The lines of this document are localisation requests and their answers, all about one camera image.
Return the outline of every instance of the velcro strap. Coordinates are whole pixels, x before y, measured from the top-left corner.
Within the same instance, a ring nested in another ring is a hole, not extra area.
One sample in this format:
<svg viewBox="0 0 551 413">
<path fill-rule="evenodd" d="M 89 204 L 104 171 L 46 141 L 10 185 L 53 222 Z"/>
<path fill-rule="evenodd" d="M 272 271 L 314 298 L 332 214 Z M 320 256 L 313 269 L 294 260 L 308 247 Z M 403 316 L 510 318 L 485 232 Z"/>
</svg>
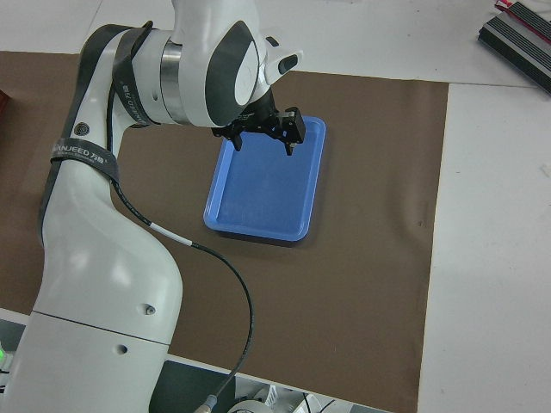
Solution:
<svg viewBox="0 0 551 413">
<path fill-rule="evenodd" d="M 51 161 L 72 159 L 95 168 L 108 176 L 111 181 L 119 182 L 119 165 L 113 153 L 89 140 L 61 138 L 53 146 Z"/>
<path fill-rule="evenodd" d="M 139 99 L 136 77 L 132 59 L 152 31 L 152 23 L 148 22 L 142 28 L 132 28 L 125 32 L 115 53 L 113 63 L 113 86 L 128 114 L 141 126 L 156 124 L 145 112 Z"/>
</svg>

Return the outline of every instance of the silver band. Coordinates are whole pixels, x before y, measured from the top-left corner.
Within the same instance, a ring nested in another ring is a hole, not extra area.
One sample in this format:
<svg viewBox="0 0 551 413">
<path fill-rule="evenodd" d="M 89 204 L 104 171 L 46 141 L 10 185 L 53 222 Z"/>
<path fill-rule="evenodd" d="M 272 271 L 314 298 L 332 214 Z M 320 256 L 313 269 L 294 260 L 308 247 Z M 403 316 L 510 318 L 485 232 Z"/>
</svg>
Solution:
<svg viewBox="0 0 551 413">
<path fill-rule="evenodd" d="M 161 95 L 164 106 L 170 117 L 179 124 L 189 124 L 189 120 L 183 110 L 178 87 L 178 70 L 182 57 L 182 45 L 166 42 L 161 60 Z"/>
</svg>

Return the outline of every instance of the brown paper sheet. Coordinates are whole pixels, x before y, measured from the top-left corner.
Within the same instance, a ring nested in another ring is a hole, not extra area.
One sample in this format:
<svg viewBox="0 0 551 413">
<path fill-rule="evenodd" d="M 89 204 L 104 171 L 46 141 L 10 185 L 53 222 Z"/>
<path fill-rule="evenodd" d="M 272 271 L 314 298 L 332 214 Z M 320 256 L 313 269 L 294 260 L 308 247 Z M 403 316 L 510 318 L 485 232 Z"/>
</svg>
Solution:
<svg viewBox="0 0 551 413">
<path fill-rule="evenodd" d="M 76 56 L 0 53 L 0 89 L 12 98 L 0 119 L 0 307 L 12 311 L 29 314 L 40 287 L 36 216 L 76 69 Z M 257 306 L 245 373 L 414 412 L 448 85 L 294 72 L 274 89 L 280 109 L 298 106 L 328 126 L 302 242 L 244 242 L 205 227 L 220 149 L 207 129 L 128 131 L 122 187 L 150 219 L 243 272 Z M 209 256 L 160 239 L 184 284 L 171 353 L 231 367 L 247 331 L 238 283 Z"/>
</svg>

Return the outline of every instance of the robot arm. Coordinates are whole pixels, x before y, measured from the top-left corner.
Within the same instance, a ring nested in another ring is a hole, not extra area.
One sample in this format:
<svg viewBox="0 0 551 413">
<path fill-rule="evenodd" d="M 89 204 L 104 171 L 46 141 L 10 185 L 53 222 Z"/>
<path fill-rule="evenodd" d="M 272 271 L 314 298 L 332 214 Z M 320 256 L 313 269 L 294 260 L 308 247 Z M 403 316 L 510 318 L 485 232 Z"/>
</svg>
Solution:
<svg viewBox="0 0 551 413">
<path fill-rule="evenodd" d="M 2 413 L 147 411 L 182 281 L 164 246 L 110 199 L 125 129 L 193 124 L 236 146 L 254 130 L 288 153 L 304 137 L 298 109 L 277 112 L 270 90 L 301 53 L 260 34 L 253 1 L 173 4 L 173 31 L 109 25 L 81 53 L 41 208 L 42 285 Z"/>
</svg>

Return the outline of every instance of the white cable sleeve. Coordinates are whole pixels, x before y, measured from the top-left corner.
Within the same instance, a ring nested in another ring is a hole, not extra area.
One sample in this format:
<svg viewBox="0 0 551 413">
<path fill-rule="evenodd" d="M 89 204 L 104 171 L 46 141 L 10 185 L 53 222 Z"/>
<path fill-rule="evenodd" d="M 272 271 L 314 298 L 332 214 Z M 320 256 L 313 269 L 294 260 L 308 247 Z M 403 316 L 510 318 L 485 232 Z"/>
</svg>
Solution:
<svg viewBox="0 0 551 413">
<path fill-rule="evenodd" d="M 192 244 L 192 242 L 190 240 L 188 240 L 187 238 L 180 237 L 179 235 L 175 234 L 174 232 L 170 232 L 169 230 L 165 230 L 165 228 L 163 228 L 160 225 L 155 224 L 154 222 L 152 222 L 152 224 L 149 225 L 149 227 L 152 230 L 158 232 L 159 234 L 163 234 L 164 236 L 166 236 L 170 239 L 173 239 L 178 243 L 183 243 L 184 245 L 187 245 L 189 247 Z"/>
</svg>

